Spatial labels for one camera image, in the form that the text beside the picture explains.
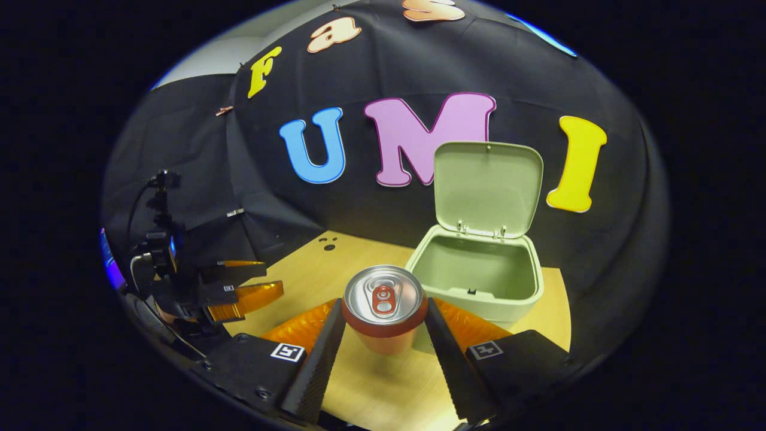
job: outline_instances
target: yellow letter i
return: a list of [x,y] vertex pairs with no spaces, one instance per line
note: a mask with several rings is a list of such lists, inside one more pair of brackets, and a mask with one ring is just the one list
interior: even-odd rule
[[558,123],[567,134],[569,146],[564,173],[558,187],[548,193],[546,202],[553,208],[586,212],[591,208],[591,185],[596,173],[598,151],[607,143],[607,134],[588,120],[562,117]]

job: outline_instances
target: red can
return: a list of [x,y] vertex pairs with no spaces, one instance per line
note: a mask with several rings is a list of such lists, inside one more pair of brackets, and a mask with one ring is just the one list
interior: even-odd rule
[[411,347],[427,311],[420,282],[393,265],[360,271],[346,286],[342,301],[346,322],[365,346],[379,354],[398,354]]

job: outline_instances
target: pull tab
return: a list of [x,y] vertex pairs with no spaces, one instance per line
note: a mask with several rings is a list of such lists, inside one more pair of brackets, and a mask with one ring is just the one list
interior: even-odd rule
[[372,291],[372,310],[378,314],[391,314],[396,310],[394,289],[378,286]]

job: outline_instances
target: open lid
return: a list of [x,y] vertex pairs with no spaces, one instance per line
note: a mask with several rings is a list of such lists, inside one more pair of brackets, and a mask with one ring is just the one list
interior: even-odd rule
[[511,143],[448,142],[434,154],[436,218],[450,231],[507,239],[526,234],[542,184],[542,158]]

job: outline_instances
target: pink letter m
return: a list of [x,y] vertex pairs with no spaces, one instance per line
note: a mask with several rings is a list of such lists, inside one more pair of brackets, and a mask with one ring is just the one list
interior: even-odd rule
[[444,100],[431,131],[400,98],[380,99],[365,107],[365,115],[375,121],[381,148],[378,183],[403,187],[412,175],[401,165],[401,153],[410,161],[418,179],[428,186],[434,181],[434,152],[450,141],[489,139],[489,114],[495,99],[486,94],[455,93]]

